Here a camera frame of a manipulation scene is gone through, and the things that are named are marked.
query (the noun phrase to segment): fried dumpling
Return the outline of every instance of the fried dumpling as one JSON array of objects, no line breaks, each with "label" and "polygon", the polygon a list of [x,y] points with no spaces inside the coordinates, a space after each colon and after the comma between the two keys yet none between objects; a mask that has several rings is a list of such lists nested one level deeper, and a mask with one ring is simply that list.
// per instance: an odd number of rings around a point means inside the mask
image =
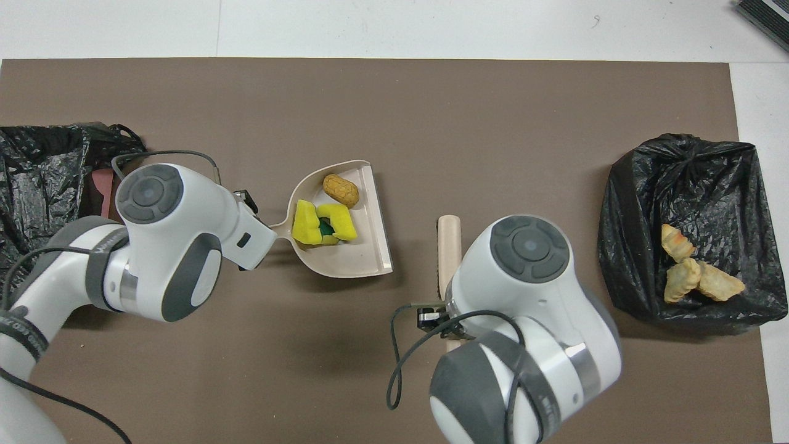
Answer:
[{"label": "fried dumpling", "polygon": [[660,227],[660,245],[678,264],[696,251],[696,247],[688,238],[669,224]]},{"label": "fried dumpling", "polygon": [[698,283],[698,291],[712,300],[726,302],[733,295],[738,295],[745,290],[745,284],[740,279],[716,268],[713,265],[699,262],[701,267],[701,279]]},{"label": "fried dumpling", "polygon": [[683,259],[679,264],[668,269],[663,299],[667,303],[677,303],[690,290],[698,286],[700,279],[701,267],[696,263],[696,260]]}]

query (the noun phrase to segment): yellow sponge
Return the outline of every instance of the yellow sponge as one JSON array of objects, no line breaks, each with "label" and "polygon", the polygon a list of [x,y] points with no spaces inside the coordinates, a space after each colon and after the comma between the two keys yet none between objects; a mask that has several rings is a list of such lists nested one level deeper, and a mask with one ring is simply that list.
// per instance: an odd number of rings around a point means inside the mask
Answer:
[{"label": "yellow sponge", "polygon": [[340,239],[335,238],[333,235],[323,235],[323,241],[321,241],[321,245],[337,245]]},{"label": "yellow sponge", "polygon": [[318,245],[323,242],[323,235],[320,234],[319,226],[320,220],[316,214],[315,206],[310,202],[299,199],[296,202],[296,216],[294,217],[294,227],[290,235],[301,243]]},{"label": "yellow sponge", "polygon": [[343,204],[323,204],[318,207],[318,217],[328,217],[329,224],[334,228],[333,236],[341,240],[354,240],[357,238],[356,228],[350,219],[350,211]]}]

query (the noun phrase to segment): black cable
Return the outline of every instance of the black cable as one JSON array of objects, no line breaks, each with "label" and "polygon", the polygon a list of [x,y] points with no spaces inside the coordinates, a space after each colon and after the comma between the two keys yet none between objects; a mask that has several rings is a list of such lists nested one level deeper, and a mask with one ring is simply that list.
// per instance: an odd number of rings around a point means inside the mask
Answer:
[{"label": "black cable", "polygon": [[14,262],[14,264],[11,265],[11,268],[8,269],[8,272],[6,272],[6,280],[2,283],[2,301],[0,301],[2,302],[2,306],[0,307],[0,309],[5,311],[11,310],[11,306],[12,306],[11,297],[10,297],[11,280],[13,279],[13,276],[17,273],[19,268],[25,262],[29,261],[31,258],[34,258],[39,254],[51,253],[53,251],[65,251],[66,253],[82,253],[82,254],[89,254],[91,252],[90,250],[85,250],[84,248],[76,248],[75,246],[43,246],[41,248],[36,248],[35,250],[25,254],[24,256],[19,258],[16,262]]},{"label": "black cable", "polygon": [[469,313],[464,313],[455,318],[452,318],[449,321],[444,321],[438,324],[438,326],[435,327],[432,331],[425,334],[420,340],[415,342],[411,346],[411,348],[409,348],[408,352],[406,352],[406,354],[403,355],[400,360],[398,360],[397,365],[394,367],[394,371],[392,371],[392,376],[391,378],[389,378],[389,386],[387,387],[387,407],[390,410],[395,410],[397,408],[396,405],[393,405],[391,403],[391,393],[392,393],[392,388],[395,386],[395,379],[402,373],[402,366],[406,363],[408,358],[411,357],[411,355],[417,350],[417,348],[419,348],[422,344],[427,342],[428,339],[430,339],[431,337],[434,337],[435,335],[440,334],[443,331],[456,326],[460,321],[464,319],[473,318],[475,316],[495,316],[497,318],[503,319],[506,323],[510,324],[513,329],[515,329],[515,334],[518,335],[518,343],[520,345],[526,344],[525,338],[523,337],[523,332],[521,331],[521,328],[518,326],[515,320],[513,318],[510,318],[506,314],[501,313],[500,311],[494,311],[494,310],[470,311]]},{"label": "black cable", "polygon": [[[411,308],[413,304],[409,304],[407,306],[403,306],[398,308],[394,314],[392,315],[392,324],[391,324],[391,333],[392,333],[392,344],[394,345],[394,355],[398,356],[399,352],[397,349],[397,340],[395,339],[395,330],[394,330],[394,319],[397,314],[400,312]],[[507,324],[510,324],[512,328],[515,330],[515,334],[518,336],[518,343],[521,346],[525,346],[526,340],[523,336],[523,332],[521,331],[521,327],[518,325],[517,322],[513,318],[510,318],[506,314],[495,311],[495,310],[477,310],[477,311],[470,311],[469,313],[461,314],[455,318],[450,319],[449,321],[442,322],[437,325],[432,331],[425,334],[420,340],[415,342],[411,348],[408,349],[405,355],[402,356],[401,359],[398,360],[397,365],[394,367],[392,371],[392,376],[389,378],[389,386],[387,387],[387,407],[390,410],[395,410],[400,402],[400,396],[402,392],[402,366],[406,363],[409,357],[417,350],[417,348],[421,347],[422,344],[428,341],[431,337],[434,337],[437,334],[440,334],[448,329],[455,327],[460,321],[468,318],[473,318],[475,316],[495,316],[497,318],[503,319]],[[397,397],[395,399],[395,403],[392,404],[391,402],[391,393],[392,388],[395,386],[395,379],[398,379],[398,392]],[[507,402],[507,409],[504,413],[505,417],[505,424],[504,427],[506,429],[506,440],[508,443],[514,442],[514,421],[513,421],[513,413],[515,410],[515,396],[518,391],[518,387],[520,384],[518,383],[518,376],[513,373],[512,378],[512,385],[510,386],[510,396],[509,401]]]},{"label": "black cable", "polygon": [[222,185],[222,179],[219,177],[219,168],[216,166],[216,162],[208,154],[205,154],[204,152],[190,151],[188,149],[170,149],[167,151],[153,151],[153,152],[132,152],[130,154],[121,154],[120,156],[113,157],[110,164],[112,165],[112,171],[115,171],[115,174],[118,175],[118,177],[121,180],[123,180],[123,178],[125,178],[126,175],[124,175],[123,171],[121,171],[121,168],[118,167],[119,160],[133,159],[135,157],[158,156],[159,154],[192,154],[194,156],[200,156],[205,160],[207,160],[214,168],[214,182],[216,182],[218,185]]},{"label": "black cable", "polygon": [[72,401],[67,397],[62,397],[56,393],[52,393],[49,390],[42,389],[41,387],[38,387],[35,384],[31,384],[30,382],[27,382],[24,379],[19,379],[16,376],[4,370],[2,367],[0,367],[0,378],[3,378],[10,383],[19,386],[23,389],[29,390],[37,395],[51,399],[52,401],[57,401],[64,405],[68,405],[69,407],[75,408],[80,412],[87,413],[90,416],[93,416],[99,421],[105,423],[110,429],[112,429],[112,431],[114,431],[116,434],[118,434],[119,437],[121,437],[121,439],[125,444],[132,444],[132,441],[131,439],[129,439],[129,436],[120,427],[118,427],[117,424],[115,424],[109,418],[97,412],[96,410],[93,410],[92,408],[88,407],[87,405],[80,404],[79,402]]},{"label": "black cable", "polygon": [[[90,250],[86,250],[84,248],[77,248],[75,246],[44,246],[42,248],[36,248],[35,250],[25,254],[24,256],[19,258],[16,262],[14,262],[13,265],[11,265],[11,268],[9,268],[8,272],[6,273],[6,280],[2,283],[2,301],[0,301],[0,303],[2,303],[3,311],[8,311],[11,310],[12,308],[11,295],[10,295],[11,280],[13,279],[14,274],[16,274],[19,268],[25,262],[29,261],[31,258],[34,258],[35,256],[45,253],[51,253],[54,251],[64,251],[66,253],[82,253],[82,254],[91,253]],[[47,399],[51,399],[52,401],[56,401],[64,405],[68,405],[69,407],[75,408],[80,412],[84,412],[89,414],[90,416],[93,416],[97,420],[106,424],[116,434],[118,434],[118,436],[123,440],[125,444],[131,444],[131,440],[129,439],[129,436],[126,435],[126,433],[124,433],[124,431],[121,430],[121,428],[118,427],[118,425],[113,423],[109,418],[97,412],[96,410],[89,408],[87,405],[80,404],[79,402],[70,400],[67,397],[62,397],[56,393],[52,393],[49,390],[42,389],[41,387],[38,387],[35,384],[31,384],[30,382],[27,382],[24,379],[19,379],[13,374],[10,374],[2,367],[0,367],[0,378],[3,378],[6,381],[14,384],[15,386],[19,386],[37,395],[43,396]]]},{"label": "black cable", "polygon": [[[413,304],[407,304],[402,307],[399,307],[397,310],[394,311],[392,314],[391,319],[389,320],[389,334],[391,335],[392,339],[392,348],[394,349],[394,361],[400,362],[400,350],[397,346],[397,335],[395,334],[395,318],[398,317],[403,311],[406,311],[413,307]],[[397,374],[397,397],[394,400],[394,403],[391,403],[391,398],[387,397],[387,406],[389,406],[390,410],[394,410],[400,405],[400,395],[402,395],[402,372],[398,372]]]}]

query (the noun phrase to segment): food scrap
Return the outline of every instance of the food scrap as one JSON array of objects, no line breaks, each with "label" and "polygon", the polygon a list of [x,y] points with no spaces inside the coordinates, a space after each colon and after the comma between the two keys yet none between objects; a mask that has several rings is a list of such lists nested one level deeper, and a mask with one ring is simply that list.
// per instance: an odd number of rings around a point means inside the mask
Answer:
[{"label": "food scrap", "polygon": [[335,174],[323,178],[323,191],[348,208],[353,208],[359,202],[356,184]]},{"label": "food scrap", "polygon": [[718,302],[726,302],[733,295],[745,290],[745,284],[740,279],[710,264],[701,261],[699,264],[701,265],[701,281],[698,283],[698,291],[702,295],[709,296]]},{"label": "food scrap", "polygon": [[745,291],[740,279],[705,262],[696,262],[690,255],[696,247],[680,230],[668,224],[660,228],[660,245],[674,258],[677,265],[667,271],[664,300],[677,303],[691,290],[717,302],[726,302],[732,296]]},{"label": "food scrap", "polygon": [[696,247],[688,238],[669,224],[660,227],[660,245],[678,264],[696,252]]},{"label": "food scrap", "polygon": [[677,303],[701,280],[701,267],[695,259],[685,258],[666,273],[666,289],[663,298],[667,303]]}]

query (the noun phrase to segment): gray control button panel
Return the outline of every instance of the gray control button panel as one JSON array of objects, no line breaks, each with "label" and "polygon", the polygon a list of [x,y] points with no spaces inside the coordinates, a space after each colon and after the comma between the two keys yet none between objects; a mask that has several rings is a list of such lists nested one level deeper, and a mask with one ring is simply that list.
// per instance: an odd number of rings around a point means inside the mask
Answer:
[{"label": "gray control button panel", "polygon": [[561,275],[570,262],[570,246],[552,224],[531,216],[509,216],[493,226],[491,253],[515,279],[541,284]]},{"label": "gray control button panel", "polygon": [[118,212],[135,224],[152,224],[172,213],[183,193],[176,168],[164,164],[142,167],[118,188]]}]

